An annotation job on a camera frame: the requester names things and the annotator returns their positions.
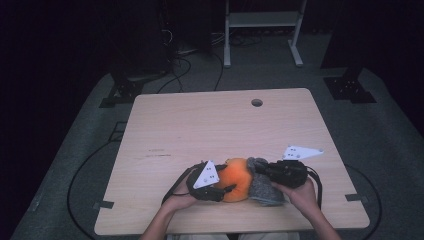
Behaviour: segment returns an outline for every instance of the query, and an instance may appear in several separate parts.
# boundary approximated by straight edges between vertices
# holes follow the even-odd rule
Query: white metal frame
[[[224,67],[231,67],[230,52],[230,28],[233,27],[281,27],[294,26],[293,39],[288,40],[296,66],[303,66],[303,61],[297,50],[296,44],[299,37],[300,27],[307,0],[302,0],[299,11],[287,12],[243,12],[230,13],[230,0],[225,4],[225,45],[224,45]]]

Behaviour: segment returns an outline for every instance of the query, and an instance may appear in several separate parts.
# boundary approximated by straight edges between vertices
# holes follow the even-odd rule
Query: table hole
[[[255,107],[260,107],[260,106],[262,106],[264,103],[262,102],[262,100],[260,100],[260,99],[253,99],[252,100],[252,105],[253,106],[255,106]]]

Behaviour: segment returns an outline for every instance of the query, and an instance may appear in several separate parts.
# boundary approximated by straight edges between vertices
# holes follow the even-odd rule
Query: white triangular marker
[[[200,173],[196,182],[193,185],[194,189],[198,189],[204,186],[208,186],[219,182],[218,173],[216,172],[215,164],[213,161],[208,161],[205,168]]]
[[[283,160],[300,160],[308,157],[321,155],[322,149],[304,148],[299,146],[288,146],[283,155]]]

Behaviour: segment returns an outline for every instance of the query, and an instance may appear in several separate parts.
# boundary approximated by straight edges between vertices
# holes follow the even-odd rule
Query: gray carpet
[[[379,204],[373,188],[360,173],[348,168],[357,191],[365,197],[364,206],[371,224],[366,229],[339,230],[342,237],[362,239],[378,223],[370,239],[422,238],[424,141],[421,135],[393,101],[383,81],[366,69],[359,81],[377,103],[333,100],[323,77],[339,76],[344,69],[320,69],[330,35],[301,34],[298,48],[304,61],[302,68],[294,65],[287,39],[288,36],[264,37],[261,43],[250,47],[233,47],[232,67],[224,69],[217,90],[308,88],[343,161],[363,173],[381,197],[382,218],[378,223]],[[214,51],[222,58],[222,46]],[[191,63],[191,69],[180,78],[182,89],[174,81],[161,93],[213,91],[221,71],[218,58],[196,53],[184,59]],[[187,69],[187,62],[175,61],[175,74]],[[169,74],[146,84],[143,94],[155,94],[172,78]],[[81,228],[96,239],[138,238],[101,237],[93,231],[98,214],[96,203],[103,199],[119,148],[119,142],[106,143],[117,122],[128,119],[132,107],[118,104],[114,108],[99,108],[112,85],[110,75],[99,79],[12,239],[88,239],[67,211],[68,188],[80,166],[69,205]],[[119,137],[119,130],[124,127],[125,124],[118,124],[113,137]],[[102,148],[89,158],[99,147]],[[316,236],[307,231],[301,233],[301,239],[316,239]]]

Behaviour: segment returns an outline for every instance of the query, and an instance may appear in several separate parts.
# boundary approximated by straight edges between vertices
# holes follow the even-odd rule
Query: orange object
[[[253,176],[247,168],[247,159],[231,158],[225,161],[227,167],[218,172],[219,182],[214,187],[224,189],[230,185],[237,186],[224,195],[224,202],[238,202],[248,198]]]

